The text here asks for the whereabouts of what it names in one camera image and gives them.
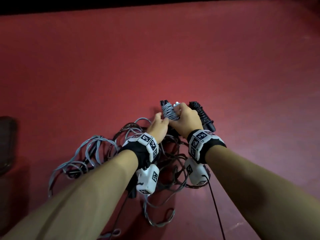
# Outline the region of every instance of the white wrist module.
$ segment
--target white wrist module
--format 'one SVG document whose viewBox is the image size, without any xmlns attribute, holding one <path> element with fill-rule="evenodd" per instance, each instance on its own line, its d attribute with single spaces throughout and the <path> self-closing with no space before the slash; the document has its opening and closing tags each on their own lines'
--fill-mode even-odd
<svg viewBox="0 0 320 240">
<path fill-rule="evenodd" d="M 156 185 L 158 182 L 158 167 L 154 164 L 151 164 L 146 170 L 137 170 L 136 174 L 138 176 L 137 191 L 144 195 L 153 194 L 156 190 Z"/>
<path fill-rule="evenodd" d="M 138 133 L 134 136 L 130 137 L 125 141 L 125 143 L 122 145 L 124 147 L 128 142 L 134 142 L 138 141 L 140 144 L 146 146 L 146 149 L 149 153 L 149 160 L 150 162 L 153 162 L 153 160 L 156 158 L 156 156 L 159 153 L 159 145 L 157 144 L 157 141 L 154 139 L 153 136 L 149 135 L 148 133 Z"/>
<path fill-rule="evenodd" d="M 184 167 L 186 168 L 191 184 L 203 185 L 207 182 L 206 177 L 209 178 L 209 176 L 203 164 L 198 164 L 189 157 L 185 161 Z"/>
<path fill-rule="evenodd" d="M 194 158 L 194 160 L 199 161 L 200 151 L 203 145 L 211 139 L 218 139 L 219 141 L 224 143 L 220 137 L 215 135 L 210 130 L 200 129 L 192 135 L 189 142 L 189 153 Z"/>
</svg>

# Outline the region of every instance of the black wire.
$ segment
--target black wire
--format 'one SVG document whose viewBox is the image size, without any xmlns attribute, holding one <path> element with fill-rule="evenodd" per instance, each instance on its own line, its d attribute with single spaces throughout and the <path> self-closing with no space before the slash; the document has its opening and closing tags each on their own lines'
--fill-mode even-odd
<svg viewBox="0 0 320 240">
<path fill-rule="evenodd" d="M 117 218 L 116 218 L 116 220 L 115 220 L 115 222 L 114 222 L 114 224 L 113 224 L 113 228 L 112 228 L 112 231 L 111 231 L 111 235 L 110 235 L 109 240 L 111 240 L 111 238 L 112 238 L 112 236 L 113 236 L 113 232 L 114 232 L 115 229 L 116 229 L 116 225 L 117 225 L 117 223 L 118 223 L 119 216 L 120 216 L 120 214 L 121 214 L 121 212 L 122 212 L 122 210 L 123 210 L 123 208 L 124 208 L 124 206 L 125 206 L 125 204 L 126 204 L 126 202 L 127 202 L 127 199 L 129 198 L 129 195 L 132 193 L 133 189 L 132 189 L 130 192 L 128 192 L 128 195 L 126 196 L 126 198 L 125 198 L 125 200 L 124 200 L 124 202 L 123 202 L 123 204 L 122 204 L 122 206 L 121 206 L 121 208 L 120 208 L 120 210 L 119 210 L 119 213 L 118 213 L 118 215 L 117 215 Z"/>
<path fill-rule="evenodd" d="M 214 207 L 216 208 L 216 212 L 217 212 L 217 216 L 218 216 L 218 220 L 219 220 L 219 224 L 220 224 L 220 229 L 221 229 L 222 237 L 223 237 L 223 240 L 226 240 L 226 237 L 224 236 L 224 231 L 223 231 L 223 228 L 222 228 L 222 223 L 221 223 L 221 220 L 220 220 L 220 216 L 219 216 L 217 204 L 216 204 L 216 201 L 215 201 L 215 199 L 214 199 L 214 194 L 213 194 L 213 192 L 212 192 L 209 179 L 207 178 L 206 175 L 202 175 L 202 177 L 205 177 L 205 178 L 207 179 L 207 181 L 208 181 L 208 184 L 209 184 L 209 187 L 210 187 L 210 191 L 211 191 L 211 195 L 212 195 L 212 199 L 213 199 L 213 202 L 214 202 Z"/>
</svg>

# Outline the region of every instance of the right hand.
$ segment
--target right hand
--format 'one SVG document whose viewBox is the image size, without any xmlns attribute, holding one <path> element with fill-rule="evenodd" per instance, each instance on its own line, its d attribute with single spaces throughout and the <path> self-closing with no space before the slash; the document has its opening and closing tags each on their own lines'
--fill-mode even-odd
<svg viewBox="0 0 320 240">
<path fill-rule="evenodd" d="M 175 106 L 174 112 L 176 112 L 180 119 L 169 120 L 169 125 L 185 139 L 187 139 L 190 132 L 196 129 L 203 130 L 202 122 L 197 111 L 190 109 L 185 103 Z"/>
</svg>

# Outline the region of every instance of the forearm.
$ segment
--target forearm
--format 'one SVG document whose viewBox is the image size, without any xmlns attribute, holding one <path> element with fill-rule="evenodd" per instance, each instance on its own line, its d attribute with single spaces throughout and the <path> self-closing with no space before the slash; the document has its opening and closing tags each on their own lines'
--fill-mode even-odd
<svg viewBox="0 0 320 240">
<path fill-rule="evenodd" d="M 262 239 L 319 239 L 320 205 L 284 178 L 213 146 L 206 162 Z"/>
<path fill-rule="evenodd" d="M 18 223 L 3 239 L 96 239 L 138 167 L 125 150 Z"/>
</svg>

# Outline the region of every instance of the red surface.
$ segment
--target red surface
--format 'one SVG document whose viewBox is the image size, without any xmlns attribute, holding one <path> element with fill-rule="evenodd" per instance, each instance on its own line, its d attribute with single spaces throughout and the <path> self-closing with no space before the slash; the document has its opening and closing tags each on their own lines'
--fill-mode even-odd
<svg viewBox="0 0 320 240">
<path fill-rule="evenodd" d="M 45 202 L 51 171 L 82 141 L 152 117 L 162 99 L 200 102 L 230 148 L 320 198 L 319 31 L 291 0 L 0 17 L 0 111 L 20 124 L 19 158 L 0 178 L 1 229 Z M 257 239 L 211 182 L 226 238 Z M 129 202 L 123 238 L 222 238 L 208 187 L 184 189 L 152 217 L 173 205 L 174 220 L 154 228 Z"/>
</svg>

